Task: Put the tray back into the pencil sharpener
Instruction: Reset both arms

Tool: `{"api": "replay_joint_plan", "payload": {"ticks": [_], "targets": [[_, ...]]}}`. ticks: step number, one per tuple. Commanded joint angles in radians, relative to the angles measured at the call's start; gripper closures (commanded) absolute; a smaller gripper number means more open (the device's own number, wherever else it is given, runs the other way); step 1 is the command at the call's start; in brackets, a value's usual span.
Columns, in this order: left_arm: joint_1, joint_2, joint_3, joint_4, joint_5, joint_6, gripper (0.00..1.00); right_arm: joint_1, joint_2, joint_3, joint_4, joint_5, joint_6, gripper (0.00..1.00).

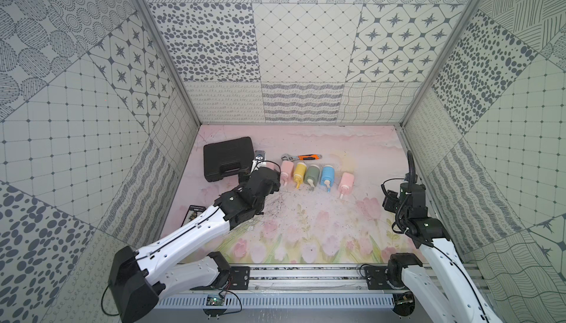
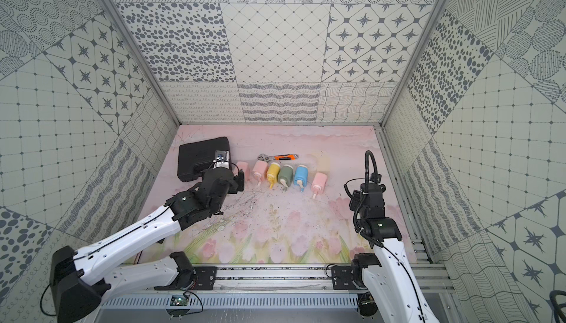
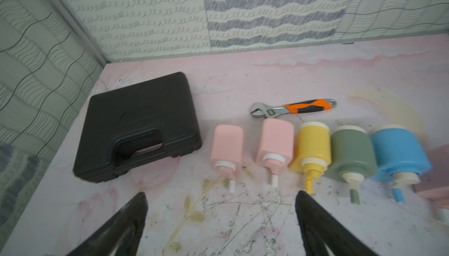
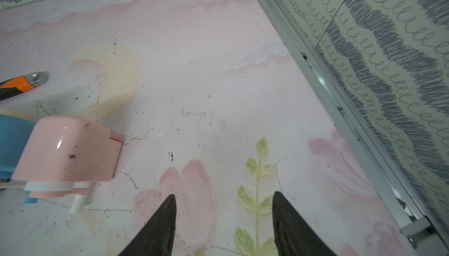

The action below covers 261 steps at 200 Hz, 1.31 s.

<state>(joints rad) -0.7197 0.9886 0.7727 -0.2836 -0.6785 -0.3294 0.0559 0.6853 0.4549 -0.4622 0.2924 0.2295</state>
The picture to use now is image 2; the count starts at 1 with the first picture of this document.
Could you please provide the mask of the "pink pencil sharpener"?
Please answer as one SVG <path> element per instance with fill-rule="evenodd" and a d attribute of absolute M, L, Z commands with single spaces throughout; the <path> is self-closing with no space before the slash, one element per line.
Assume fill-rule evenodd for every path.
<path fill-rule="evenodd" d="M 266 174 L 268 172 L 268 162 L 257 160 L 253 170 L 252 170 L 252 178 L 256 181 L 256 186 L 259 187 L 263 181 L 266 180 Z"/>
<path fill-rule="evenodd" d="M 243 161 L 239 161 L 237 162 L 237 166 L 239 168 L 239 170 L 244 172 L 244 180 L 245 181 L 249 181 L 250 180 L 250 168 L 249 168 L 249 163 L 247 162 L 243 162 Z"/>
<path fill-rule="evenodd" d="M 317 196 L 324 192 L 327 183 L 327 175 L 325 173 L 317 172 L 311 183 L 312 199 L 316 199 Z"/>

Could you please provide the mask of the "blue pencil sharpener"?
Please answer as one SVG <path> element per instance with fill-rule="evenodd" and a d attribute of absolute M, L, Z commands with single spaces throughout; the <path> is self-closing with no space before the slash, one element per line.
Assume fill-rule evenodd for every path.
<path fill-rule="evenodd" d="M 305 190 L 305 187 L 308 183 L 308 174 L 309 170 L 305 165 L 298 165 L 295 171 L 293 184 L 295 184 L 301 192 Z"/>

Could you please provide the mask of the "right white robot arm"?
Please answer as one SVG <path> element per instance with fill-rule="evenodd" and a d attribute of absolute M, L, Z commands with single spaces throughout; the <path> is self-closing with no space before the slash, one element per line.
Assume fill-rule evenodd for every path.
<path fill-rule="evenodd" d="M 435 322 L 408 261 L 402 234 L 395 220 L 386 216 L 384 186 L 364 182 L 352 193 L 356 233 L 367 240 L 370 253 L 352 261 L 356 286 L 371 294 L 385 322 Z"/>

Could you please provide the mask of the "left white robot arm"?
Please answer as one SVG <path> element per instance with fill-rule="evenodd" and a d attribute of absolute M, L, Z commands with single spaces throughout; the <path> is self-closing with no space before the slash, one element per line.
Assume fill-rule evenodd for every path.
<path fill-rule="evenodd" d="M 219 215 L 228 194 L 245 189 L 245 173 L 206 170 L 203 179 L 177 193 L 154 212 L 123 230 L 80 249 L 64 246 L 52 256 L 49 288 L 58 322 L 78 322 L 104 302 L 144 288 L 191 288 L 196 271 L 184 252 L 154 262 L 125 265 L 126 259 L 200 221 Z"/>

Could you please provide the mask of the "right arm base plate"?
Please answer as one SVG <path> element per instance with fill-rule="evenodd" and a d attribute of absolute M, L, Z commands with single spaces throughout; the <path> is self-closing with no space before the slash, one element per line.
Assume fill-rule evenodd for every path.
<path fill-rule="evenodd" d="M 334 290 L 353 291 L 366 289 L 362 281 L 361 271 L 351 266 L 330 266 L 330 279 L 333 282 Z"/>

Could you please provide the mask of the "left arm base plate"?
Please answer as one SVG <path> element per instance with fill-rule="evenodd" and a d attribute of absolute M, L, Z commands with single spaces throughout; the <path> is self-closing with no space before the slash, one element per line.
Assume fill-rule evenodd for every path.
<path fill-rule="evenodd" d="M 194 291 L 213 291 L 218 273 L 216 266 L 194 267 L 190 288 Z"/>

